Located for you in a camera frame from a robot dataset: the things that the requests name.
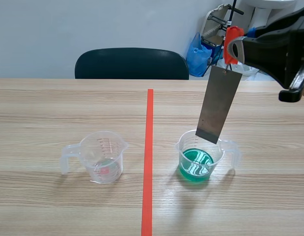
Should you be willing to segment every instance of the blue plastic bag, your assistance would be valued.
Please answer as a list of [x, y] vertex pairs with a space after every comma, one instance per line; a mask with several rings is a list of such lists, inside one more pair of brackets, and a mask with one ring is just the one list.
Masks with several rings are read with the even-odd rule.
[[190, 44], [187, 54], [189, 73], [193, 76], [201, 77], [207, 68], [207, 60], [211, 54], [212, 50], [208, 50], [201, 45], [200, 33], [197, 33]]

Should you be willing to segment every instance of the clear liquid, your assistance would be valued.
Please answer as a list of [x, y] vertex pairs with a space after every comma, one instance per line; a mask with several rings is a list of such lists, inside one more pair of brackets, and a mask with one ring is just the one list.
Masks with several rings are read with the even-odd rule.
[[197, 148], [188, 149], [184, 151], [183, 154], [193, 163], [182, 161], [182, 163], [179, 165], [181, 174], [191, 181], [208, 180], [211, 174], [210, 171], [203, 166], [197, 165], [196, 163], [206, 165], [213, 164], [214, 161], [210, 154]]
[[94, 165], [95, 168], [93, 170], [93, 181], [97, 183], [110, 183], [115, 181], [122, 173], [121, 166], [122, 165], [120, 165], [117, 161], [113, 162], [112, 160], [97, 162], [96, 165]]

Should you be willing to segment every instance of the green liquid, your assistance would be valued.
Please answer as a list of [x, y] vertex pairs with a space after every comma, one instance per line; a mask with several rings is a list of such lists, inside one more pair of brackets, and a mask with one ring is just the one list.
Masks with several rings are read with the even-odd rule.
[[214, 163], [212, 157], [206, 151], [192, 148], [184, 151], [183, 154], [190, 161], [195, 162], [190, 163], [186, 160], [182, 160], [182, 162], [179, 164], [180, 172], [185, 178], [197, 182], [208, 180], [210, 178], [210, 171], [207, 168], [196, 164], [210, 165]]

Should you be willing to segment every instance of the robotic arm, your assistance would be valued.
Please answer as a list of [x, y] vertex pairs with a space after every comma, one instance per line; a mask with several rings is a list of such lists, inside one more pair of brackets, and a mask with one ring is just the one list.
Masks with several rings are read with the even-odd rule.
[[298, 102], [304, 96], [304, 8], [235, 38], [227, 50], [286, 89], [279, 93], [280, 101]]

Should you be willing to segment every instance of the red tape line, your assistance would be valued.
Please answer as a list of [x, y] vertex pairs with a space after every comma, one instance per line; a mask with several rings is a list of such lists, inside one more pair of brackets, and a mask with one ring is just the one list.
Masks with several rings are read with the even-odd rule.
[[153, 230], [153, 110], [154, 92], [147, 91], [141, 236]]

